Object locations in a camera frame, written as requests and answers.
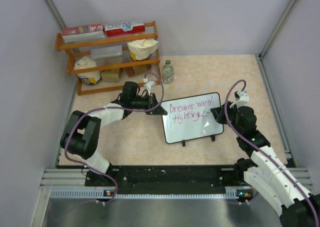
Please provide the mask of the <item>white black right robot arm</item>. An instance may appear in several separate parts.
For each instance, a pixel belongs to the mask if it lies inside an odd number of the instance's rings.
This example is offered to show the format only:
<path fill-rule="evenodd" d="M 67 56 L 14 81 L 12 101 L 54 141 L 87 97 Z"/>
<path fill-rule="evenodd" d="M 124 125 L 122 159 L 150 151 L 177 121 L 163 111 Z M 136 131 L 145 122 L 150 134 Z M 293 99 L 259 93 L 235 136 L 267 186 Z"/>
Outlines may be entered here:
<path fill-rule="evenodd" d="M 274 209 L 283 227 L 318 227 L 320 196 L 304 187 L 276 155 L 271 143 L 257 129 L 257 117 L 249 106 L 228 102 L 209 113 L 237 135 L 248 158 L 233 166 L 233 179 L 252 186 Z"/>

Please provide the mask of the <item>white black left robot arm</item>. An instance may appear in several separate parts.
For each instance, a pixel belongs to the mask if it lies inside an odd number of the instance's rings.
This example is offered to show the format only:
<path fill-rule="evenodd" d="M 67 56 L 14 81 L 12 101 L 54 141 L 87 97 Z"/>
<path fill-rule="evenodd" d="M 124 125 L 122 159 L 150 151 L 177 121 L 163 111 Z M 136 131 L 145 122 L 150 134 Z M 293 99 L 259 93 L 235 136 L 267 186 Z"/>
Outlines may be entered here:
<path fill-rule="evenodd" d="M 122 92 L 111 103 L 87 112 L 74 111 L 63 131 L 60 147 L 64 156 L 72 162 L 82 164 L 96 173 L 102 185 L 109 185 L 114 178 L 112 165 L 98 152 L 100 130 L 113 122 L 124 120 L 133 112 L 147 115 L 166 116 L 168 112 L 151 92 L 157 84 L 154 80 L 144 79 L 144 91 L 136 82 L 125 82 Z"/>

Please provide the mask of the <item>black framed whiteboard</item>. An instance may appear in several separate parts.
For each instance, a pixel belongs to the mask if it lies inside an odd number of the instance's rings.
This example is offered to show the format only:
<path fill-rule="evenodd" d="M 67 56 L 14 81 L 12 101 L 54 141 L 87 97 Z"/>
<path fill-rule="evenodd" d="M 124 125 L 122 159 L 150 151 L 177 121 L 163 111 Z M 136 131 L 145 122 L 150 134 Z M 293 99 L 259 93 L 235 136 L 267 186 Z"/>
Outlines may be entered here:
<path fill-rule="evenodd" d="M 186 141 L 205 137 L 215 140 L 216 135 L 224 132 L 224 126 L 216 122 L 212 113 L 202 116 L 211 108 L 221 106 L 218 92 L 166 100 L 161 106 L 167 111 L 167 115 L 162 116 L 167 144 L 182 143 L 185 146 Z"/>

